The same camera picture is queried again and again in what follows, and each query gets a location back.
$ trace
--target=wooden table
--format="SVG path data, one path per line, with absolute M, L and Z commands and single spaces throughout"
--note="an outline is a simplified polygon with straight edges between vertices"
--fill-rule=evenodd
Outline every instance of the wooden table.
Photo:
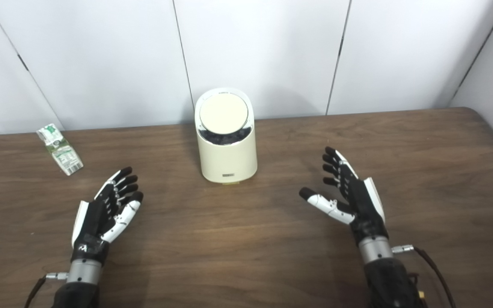
M 0 135 L 0 307 L 21 307 L 46 272 L 67 271 L 81 199 L 133 166 L 145 194 L 112 244 L 104 308 L 344 307 L 366 304 L 350 230 L 298 196 L 327 196 L 324 147 L 372 176 L 391 244 L 415 244 L 440 267 L 461 308 L 493 307 L 493 131 L 470 109 L 272 119 L 256 122 L 258 173 L 239 185 L 200 174 L 192 125 L 66 131 L 85 167 L 67 177 L 35 134 Z M 447 307 L 431 269 L 431 308 Z M 45 283 L 34 308 L 50 307 Z

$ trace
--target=white finger segment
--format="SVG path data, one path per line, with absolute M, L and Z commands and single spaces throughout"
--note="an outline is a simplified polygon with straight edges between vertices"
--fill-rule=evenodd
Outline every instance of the white finger segment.
M 353 214 L 348 214 L 337 209 L 336 200 L 329 201 L 322 195 L 312 195 L 307 199 L 307 202 L 315 206 L 317 209 L 320 209 L 321 211 L 327 213 L 327 215 L 329 215 L 331 218 L 334 218 L 344 224 L 348 225 L 355 219 L 355 216 Z
M 139 207 L 139 201 L 131 201 L 125 205 L 123 212 L 115 216 L 115 225 L 108 230 L 108 232 L 102 235 L 102 240 L 105 240 L 108 243 L 113 242 L 121 234 L 121 232 L 129 226 L 129 223 L 137 213 Z

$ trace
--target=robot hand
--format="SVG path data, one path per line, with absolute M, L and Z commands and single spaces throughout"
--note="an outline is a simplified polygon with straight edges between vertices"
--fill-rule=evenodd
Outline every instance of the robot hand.
M 323 178 L 323 182 L 337 187 L 349 204 L 336 199 L 329 201 L 307 187 L 300 190 L 300 196 L 330 217 L 350 225 L 354 233 L 358 228 L 378 226 L 380 229 L 383 228 L 382 234 L 378 235 L 387 237 L 384 227 L 385 215 L 372 178 L 360 180 L 353 167 L 340 152 L 329 147 L 325 149 L 325 152 L 323 160 L 327 164 L 323 164 L 323 170 L 332 174 L 333 177 Z M 356 234 L 356 238 L 362 235 L 365 234 Z
M 72 259 L 104 263 L 108 244 L 127 228 L 143 199 L 138 177 L 127 167 L 110 177 L 91 202 L 81 201 L 72 232 Z
M 300 196 L 330 217 L 350 226 L 362 260 L 370 288 L 370 307 L 422 307 L 417 288 L 410 281 L 404 265 L 393 257 L 385 216 L 372 178 L 360 180 L 346 158 L 327 147 L 323 170 L 334 177 L 323 178 L 325 184 L 338 187 L 349 204 L 327 200 L 309 188 Z
M 53 308 L 97 308 L 98 280 L 110 243 L 128 226 L 136 214 L 143 194 L 131 167 L 109 178 L 91 202 L 81 201 L 72 233 L 70 271 L 66 284 L 54 295 Z

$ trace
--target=white cylindrical device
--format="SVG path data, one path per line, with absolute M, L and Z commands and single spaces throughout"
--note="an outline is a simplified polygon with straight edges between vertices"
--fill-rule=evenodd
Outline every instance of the white cylindrical device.
M 215 183 L 252 177 L 258 169 L 252 104 L 233 88 L 210 90 L 195 104 L 201 171 Z

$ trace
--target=small carton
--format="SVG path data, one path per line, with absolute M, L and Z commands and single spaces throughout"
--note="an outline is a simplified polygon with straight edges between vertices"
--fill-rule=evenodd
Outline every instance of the small carton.
M 54 124 L 49 124 L 39 129 L 37 135 L 45 142 L 45 148 L 47 148 L 55 162 L 66 175 L 71 175 L 83 167 L 83 162 L 74 148 L 72 148 Z

